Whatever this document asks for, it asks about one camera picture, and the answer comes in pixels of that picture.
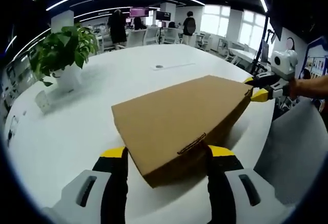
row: white flower pot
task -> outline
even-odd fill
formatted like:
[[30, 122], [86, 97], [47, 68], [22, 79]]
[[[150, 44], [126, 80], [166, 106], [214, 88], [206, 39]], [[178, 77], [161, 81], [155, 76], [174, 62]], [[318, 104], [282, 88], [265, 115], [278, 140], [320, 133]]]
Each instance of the white flower pot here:
[[35, 97], [35, 102], [37, 106], [41, 109], [41, 111], [46, 114], [47, 112], [50, 111], [51, 109], [51, 103], [48, 100], [48, 97], [46, 95], [45, 91], [40, 91], [36, 97]]
[[58, 87], [63, 92], [69, 92], [81, 85], [81, 68], [75, 63], [66, 66], [65, 70], [57, 70], [54, 72]]

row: human arm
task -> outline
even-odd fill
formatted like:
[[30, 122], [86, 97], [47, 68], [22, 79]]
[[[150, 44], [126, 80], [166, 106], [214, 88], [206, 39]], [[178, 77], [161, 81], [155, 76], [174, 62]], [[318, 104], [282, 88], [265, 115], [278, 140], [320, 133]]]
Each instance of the human arm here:
[[304, 96], [328, 99], [328, 75], [314, 79], [294, 79], [290, 81], [290, 96]]

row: box flap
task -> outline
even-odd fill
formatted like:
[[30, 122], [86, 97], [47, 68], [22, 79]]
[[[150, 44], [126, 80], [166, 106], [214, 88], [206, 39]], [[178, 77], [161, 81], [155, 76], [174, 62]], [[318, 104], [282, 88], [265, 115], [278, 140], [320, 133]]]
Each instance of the box flap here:
[[208, 75], [114, 105], [114, 122], [146, 175], [212, 131], [251, 88]]

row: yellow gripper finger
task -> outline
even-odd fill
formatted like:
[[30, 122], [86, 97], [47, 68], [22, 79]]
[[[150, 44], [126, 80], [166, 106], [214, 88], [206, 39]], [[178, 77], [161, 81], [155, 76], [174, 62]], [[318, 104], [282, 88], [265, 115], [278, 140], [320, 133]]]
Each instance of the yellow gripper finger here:
[[265, 102], [268, 101], [268, 98], [269, 98], [269, 92], [266, 89], [262, 88], [251, 97], [251, 101]]
[[250, 81], [252, 81], [252, 80], [254, 80], [253, 77], [248, 77], [248, 78], [244, 81], [244, 83], [250, 82]]

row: potted plant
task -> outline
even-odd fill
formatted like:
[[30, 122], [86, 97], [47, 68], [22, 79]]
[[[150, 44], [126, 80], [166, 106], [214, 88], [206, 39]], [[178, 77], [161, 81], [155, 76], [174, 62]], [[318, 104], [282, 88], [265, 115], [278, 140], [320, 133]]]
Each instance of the potted plant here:
[[80, 25], [63, 27], [61, 32], [49, 34], [28, 52], [31, 69], [46, 86], [45, 76], [55, 77], [63, 91], [79, 85], [79, 68], [88, 62], [89, 53], [98, 50], [91, 30]]

